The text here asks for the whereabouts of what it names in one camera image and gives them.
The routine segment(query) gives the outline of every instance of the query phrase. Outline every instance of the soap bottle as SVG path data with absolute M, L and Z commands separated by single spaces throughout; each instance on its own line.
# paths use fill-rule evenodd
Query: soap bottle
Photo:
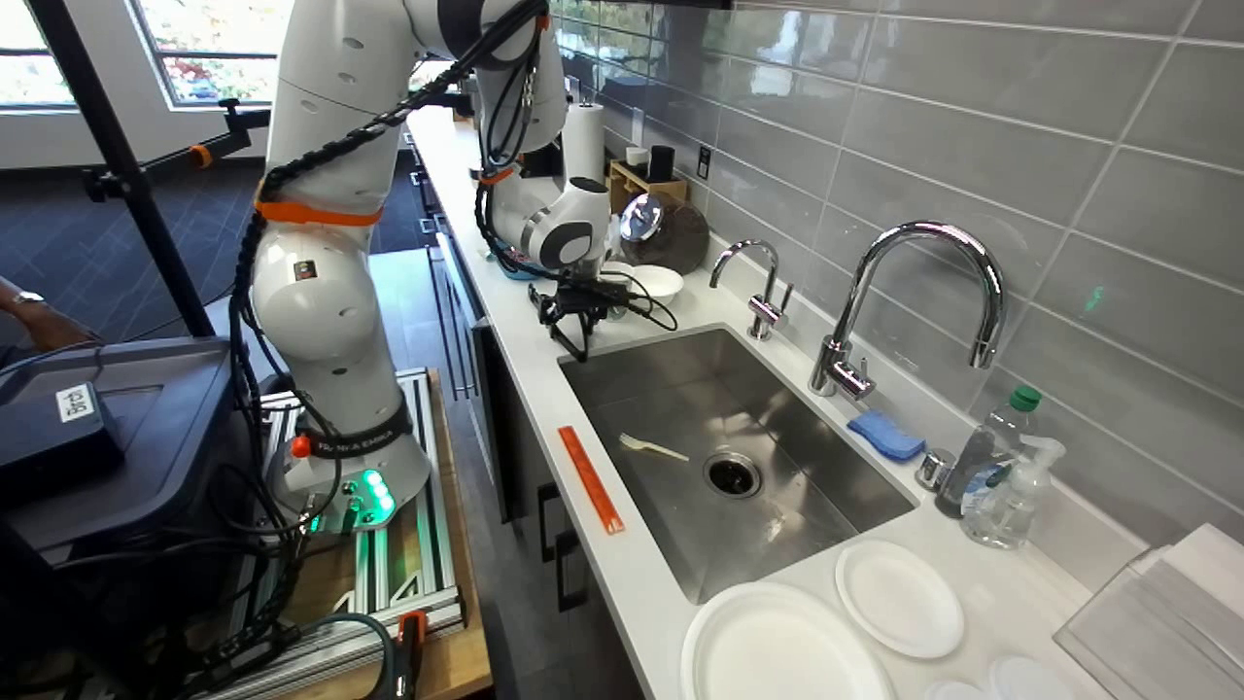
M 1005 477 L 1011 461 L 1026 450 L 1022 437 L 1033 437 L 1037 403 L 1040 394 L 1033 385 L 1017 385 L 1003 408 L 981 421 L 956 466 L 937 483 L 939 513 L 961 517 L 965 500 Z
M 990 548 L 1017 548 L 1037 517 L 1040 495 L 1051 486 L 1051 466 L 1065 447 L 1051 437 L 1017 437 L 1005 477 L 965 500 L 965 534 Z

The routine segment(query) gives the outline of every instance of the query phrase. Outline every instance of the gray tile backsplash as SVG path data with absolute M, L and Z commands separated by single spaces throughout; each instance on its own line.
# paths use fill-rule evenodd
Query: gray tile backsplash
M 733 5 L 556 0 L 570 41 L 644 46 L 584 59 L 619 81 L 612 145 L 635 115 L 711 145 L 707 223 L 772 242 L 832 315 L 880 228 L 973 228 L 1013 298 L 990 372 L 954 254 L 885 259 L 860 333 L 965 412 L 1040 385 L 1057 473 L 1132 534 L 1244 535 L 1244 5 Z

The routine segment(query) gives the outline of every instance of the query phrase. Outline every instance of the chrome faucet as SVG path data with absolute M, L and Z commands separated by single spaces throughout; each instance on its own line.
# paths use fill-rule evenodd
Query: chrome faucet
M 847 307 L 843 307 L 840 324 L 832 326 L 832 333 L 820 343 L 812 389 L 825 389 L 827 382 L 832 382 L 832 389 L 847 389 L 851 396 L 868 396 L 876 389 L 868 368 L 851 365 L 851 326 L 855 326 L 855 315 L 864 307 L 864 294 L 868 294 L 868 282 L 869 282 L 880 259 L 907 238 L 947 242 L 973 258 L 976 271 L 985 276 L 985 315 L 976 326 L 968 365 L 990 363 L 998 333 L 1003 333 L 1003 271 L 998 271 L 996 258 L 973 232 L 946 224 L 946 223 L 919 217 L 919 223 L 900 223 L 900 224 L 880 232 L 880 242 L 860 258 Z
M 733 242 L 733 246 L 711 263 L 707 289 L 714 289 L 714 282 L 724 280 L 727 259 L 733 259 L 741 247 L 761 247 L 761 254 L 770 254 L 766 293 L 745 298 L 745 307 L 749 307 L 749 326 L 745 326 L 745 333 L 749 333 L 749 339 L 770 339 L 770 326 L 777 326 L 783 312 L 788 307 L 788 293 L 794 293 L 794 282 L 784 282 L 783 302 L 772 302 L 772 289 L 777 289 L 777 247 L 772 247 L 770 242 Z

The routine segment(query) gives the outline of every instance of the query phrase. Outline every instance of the kitchen sink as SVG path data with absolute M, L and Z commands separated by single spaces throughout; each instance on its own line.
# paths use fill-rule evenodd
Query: kitchen sink
M 912 510 L 727 326 L 558 368 L 692 602 Z

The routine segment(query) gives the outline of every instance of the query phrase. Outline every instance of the blue sponge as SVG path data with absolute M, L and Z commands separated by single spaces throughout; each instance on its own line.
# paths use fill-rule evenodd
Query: blue sponge
M 860 412 L 847 426 L 860 433 L 889 461 L 908 461 L 925 450 L 925 440 L 908 437 L 881 412 Z

